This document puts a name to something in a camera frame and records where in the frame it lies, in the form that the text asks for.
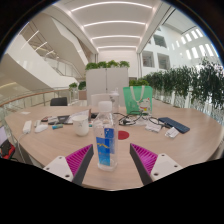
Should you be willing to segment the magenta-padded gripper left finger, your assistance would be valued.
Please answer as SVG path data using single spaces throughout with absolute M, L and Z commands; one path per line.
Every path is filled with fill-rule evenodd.
M 66 157 L 56 157 L 44 170 L 81 186 L 93 154 L 93 145 L 90 144 Z

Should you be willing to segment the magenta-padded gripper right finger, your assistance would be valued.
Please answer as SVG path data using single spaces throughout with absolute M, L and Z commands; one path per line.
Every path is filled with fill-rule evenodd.
M 143 185 L 150 184 L 182 169 L 182 166 L 167 154 L 155 154 L 133 143 L 130 144 L 130 155 Z

